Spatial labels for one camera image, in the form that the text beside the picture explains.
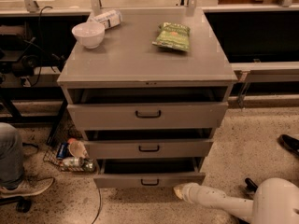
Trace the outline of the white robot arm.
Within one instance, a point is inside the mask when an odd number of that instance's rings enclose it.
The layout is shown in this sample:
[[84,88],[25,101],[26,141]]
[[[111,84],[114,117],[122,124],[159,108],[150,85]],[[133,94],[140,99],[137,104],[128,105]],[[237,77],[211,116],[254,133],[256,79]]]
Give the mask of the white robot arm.
[[285,179],[266,179],[252,200],[197,183],[177,185],[174,192],[187,203],[223,210],[248,224],[299,224],[299,188]]

